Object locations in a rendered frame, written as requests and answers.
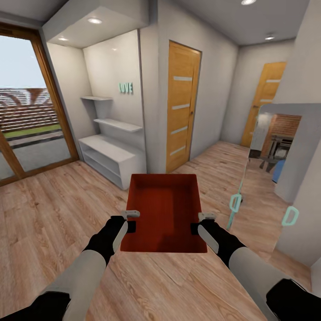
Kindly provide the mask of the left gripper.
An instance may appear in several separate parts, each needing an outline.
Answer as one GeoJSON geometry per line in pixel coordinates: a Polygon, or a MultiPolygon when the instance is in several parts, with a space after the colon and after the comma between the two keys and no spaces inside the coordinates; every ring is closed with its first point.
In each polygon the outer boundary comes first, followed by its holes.
{"type": "Polygon", "coordinates": [[[126,233],[136,232],[136,221],[128,221],[128,230],[126,233]]]}

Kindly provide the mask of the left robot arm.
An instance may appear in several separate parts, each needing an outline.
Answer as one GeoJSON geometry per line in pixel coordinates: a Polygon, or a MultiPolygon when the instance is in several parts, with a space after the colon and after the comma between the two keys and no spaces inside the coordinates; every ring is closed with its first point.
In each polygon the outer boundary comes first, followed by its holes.
{"type": "Polygon", "coordinates": [[[136,232],[137,210],[111,216],[105,227],[92,236],[83,252],[47,285],[29,307],[0,321],[84,321],[97,286],[126,233],[136,232]]]}

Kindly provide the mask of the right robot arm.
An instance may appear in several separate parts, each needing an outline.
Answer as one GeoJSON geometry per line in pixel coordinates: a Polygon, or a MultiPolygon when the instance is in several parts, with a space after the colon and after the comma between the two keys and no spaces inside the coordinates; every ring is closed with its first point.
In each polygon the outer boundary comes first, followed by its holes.
{"type": "Polygon", "coordinates": [[[190,224],[191,234],[222,259],[268,321],[321,321],[321,298],[220,228],[216,214],[198,213],[198,218],[190,224]]]}

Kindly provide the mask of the storage box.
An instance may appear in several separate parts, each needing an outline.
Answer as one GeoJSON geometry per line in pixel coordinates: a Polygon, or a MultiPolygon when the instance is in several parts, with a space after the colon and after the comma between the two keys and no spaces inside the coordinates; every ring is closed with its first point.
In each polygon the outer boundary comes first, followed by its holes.
{"type": "Polygon", "coordinates": [[[201,204],[196,174],[132,174],[126,210],[137,210],[136,232],[126,233],[124,252],[207,253],[207,244],[191,234],[201,204]]]}

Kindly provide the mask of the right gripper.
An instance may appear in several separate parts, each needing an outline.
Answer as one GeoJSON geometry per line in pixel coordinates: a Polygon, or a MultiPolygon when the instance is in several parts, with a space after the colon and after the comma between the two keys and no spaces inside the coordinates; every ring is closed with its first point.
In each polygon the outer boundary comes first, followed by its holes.
{"type": "Polygon", "coordinates": [[[191,223],[190,224],[190,227],[191,227],[191,234],[192,235],[199,235],[199,233],[198,233],[198,225],[199,225],[200,223],[191,223]]]}

